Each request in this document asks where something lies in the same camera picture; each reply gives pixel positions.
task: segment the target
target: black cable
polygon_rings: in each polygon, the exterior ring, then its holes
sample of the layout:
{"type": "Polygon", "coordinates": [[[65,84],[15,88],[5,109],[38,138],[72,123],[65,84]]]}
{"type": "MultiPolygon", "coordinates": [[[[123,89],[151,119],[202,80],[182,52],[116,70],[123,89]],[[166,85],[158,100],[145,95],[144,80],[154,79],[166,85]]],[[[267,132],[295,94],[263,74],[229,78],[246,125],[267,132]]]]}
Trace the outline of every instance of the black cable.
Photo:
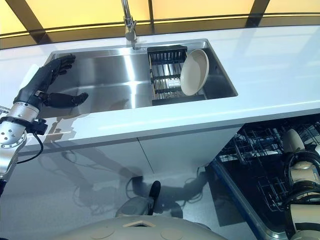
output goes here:
{"type": "Polygon", "coordinates": [[[26,162],[31,161],[32,159],[35,159],[36,157],[38,157],[38,156],[42,153],[42,151],[44,150],[44,145],[43,145],[43,143],[41,142],[41,140],[40,140],[40,138],[38,137],[38,135],[35,134],[35,133],[32,133],[32,134],[33,134],[33,136],[35,137],[35,139],[38,141],[38,143],[40,144],[40,151],[39,151],[36,155],[34,155],[33,157],[31,157],[31,158],[29,158],[29,159],[26,159],[26,160],[23,160],[23,161],[19,161],[19,162],[17,162],[16,164],[23,164],[23,163],[26,163],[26,162]]]}

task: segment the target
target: chrome faucet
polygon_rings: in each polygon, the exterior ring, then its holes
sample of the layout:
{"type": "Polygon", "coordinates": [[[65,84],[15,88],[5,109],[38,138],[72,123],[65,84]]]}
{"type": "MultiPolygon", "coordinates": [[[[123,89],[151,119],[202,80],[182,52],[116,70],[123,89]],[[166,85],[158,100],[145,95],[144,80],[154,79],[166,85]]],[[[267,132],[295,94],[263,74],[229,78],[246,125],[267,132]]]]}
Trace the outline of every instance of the chrome faucet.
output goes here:
{"type": "Polygon", "coordinates": [[[135,43],[137,41],[137,35],[136,35],[136,24],[137,21],[134,21],[133,17],[130,14],[130,9],[128,5],[128,0],[121,0],[122,7],[123,7],[123,20],[125,24],[125,38],[127,40],[127,43],[131,43],[132,47],[135,48],[135,43]]]}

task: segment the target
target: kitchen counter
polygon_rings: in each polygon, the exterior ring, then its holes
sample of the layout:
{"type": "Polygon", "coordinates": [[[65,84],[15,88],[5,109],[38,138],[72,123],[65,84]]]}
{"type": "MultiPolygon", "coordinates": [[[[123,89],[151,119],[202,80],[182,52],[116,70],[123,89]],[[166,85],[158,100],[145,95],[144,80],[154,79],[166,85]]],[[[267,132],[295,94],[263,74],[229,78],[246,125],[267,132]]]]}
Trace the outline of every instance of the kitchen counter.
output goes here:
{"type": "MultiPolygon", "coordinates": [[[[235,126],[320,113],[320,26],[262,27],[140,36],[140,43],[208,39],[238,96],[48,118],[46,148],[235,126]]],[[[57,50],[125,45],[125,38],[0,51],[0,105],[10,108],[33,64],[57,50]]],[[[38,149],[30,136],[22,151],[38,149]]]]}

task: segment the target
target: white cabinet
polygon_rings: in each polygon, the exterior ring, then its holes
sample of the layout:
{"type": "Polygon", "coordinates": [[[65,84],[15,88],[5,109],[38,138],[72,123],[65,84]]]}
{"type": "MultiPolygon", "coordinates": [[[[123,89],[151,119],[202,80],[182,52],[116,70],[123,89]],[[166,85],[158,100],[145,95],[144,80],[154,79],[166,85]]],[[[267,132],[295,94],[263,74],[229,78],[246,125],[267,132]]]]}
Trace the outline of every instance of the white cabinet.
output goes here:
{"type": "Polygon", "coordinates": [[[241,125],[139,137],[155,173],[196,171],[210,163],[241,125]]]}
{"type": "MultiPolygon", "coordinates": [[[[19,161],[29,157],[21,156],[19,161]]],[[[18,164],[5,193],[52,193],[148,174],[152,170],[136,138],[90,147],[56,148],[18,164]]]]}

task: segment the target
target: stainless steel sink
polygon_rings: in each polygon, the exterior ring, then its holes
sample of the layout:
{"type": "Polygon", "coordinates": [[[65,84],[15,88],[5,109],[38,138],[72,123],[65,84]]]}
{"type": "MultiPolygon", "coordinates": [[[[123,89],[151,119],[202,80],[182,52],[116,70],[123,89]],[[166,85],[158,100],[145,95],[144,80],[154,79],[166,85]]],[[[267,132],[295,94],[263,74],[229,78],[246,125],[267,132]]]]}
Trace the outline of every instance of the stainless steel sink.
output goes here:
{"type": "Polygon", "coordinates": [[[86,92],[88,99],[73,109],[44,107],[41,118],[74,116],[80,114],[143,108],[152,106],[153,89],[147,48],[154,46],[184,45],[188,53],[203,49],[209,58],[209,75],[201,92],[205,99],[228,98],[237,92],[206,39],[172,41],[127,46],[95,47],[68,51],[54,51],[52,59],[73,54],[73,67],[59,76],[49,87],[49,93],[78,95],[86,92]]]}

